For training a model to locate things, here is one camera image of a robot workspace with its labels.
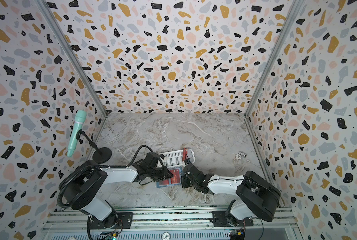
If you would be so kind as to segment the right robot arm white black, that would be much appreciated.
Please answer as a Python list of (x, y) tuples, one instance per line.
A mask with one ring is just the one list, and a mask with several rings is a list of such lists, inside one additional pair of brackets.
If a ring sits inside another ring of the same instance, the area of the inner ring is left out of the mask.
[(211, 222), (216, 227), (242, 225), (243, 220), (257, 217), (272, 222), (281, 197), (280, 191), (253, 171), (237, 177), (204, 174), (186, 159), (181, 176), (184, 189), (194, 188), (202, 194), (227, 194), (237, 197), (225, 212), (214, 212)]

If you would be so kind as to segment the red VIP credit card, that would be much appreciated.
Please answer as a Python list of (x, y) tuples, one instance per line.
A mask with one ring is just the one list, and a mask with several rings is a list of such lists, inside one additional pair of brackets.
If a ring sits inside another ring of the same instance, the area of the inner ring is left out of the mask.
[(170, 180), (167, 179), (167, 180), (163, 180), (163, 181), (160, 181), (157, 183), (157, 187), (158, 188), (162, 188), (162, 187), (166, 187), (170, 184)]
[(169, 180), (170, 184), (171, 185), (179, 185), (179, 184), (181, 184), (182, 168), (170, 169), (169, 171), (173, 174), (173, 177), (170, 178), (170, 180)]

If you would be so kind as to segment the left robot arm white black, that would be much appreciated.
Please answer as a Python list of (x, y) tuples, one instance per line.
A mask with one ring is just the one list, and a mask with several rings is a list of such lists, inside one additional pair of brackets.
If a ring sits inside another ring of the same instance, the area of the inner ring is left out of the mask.
[(113, 183), (139, 183), (145, 179), (162, 182), (173, 178), (171, 171), (162, 163), (164, 155), (147, 153), (143, 160), (127, 166), (107, 166), (93, 160), (86, 161), (59, 185), (57, 204), (89, 215), (103, 228), (119, 224), (115, 209), (97, 195), (102, 186)]

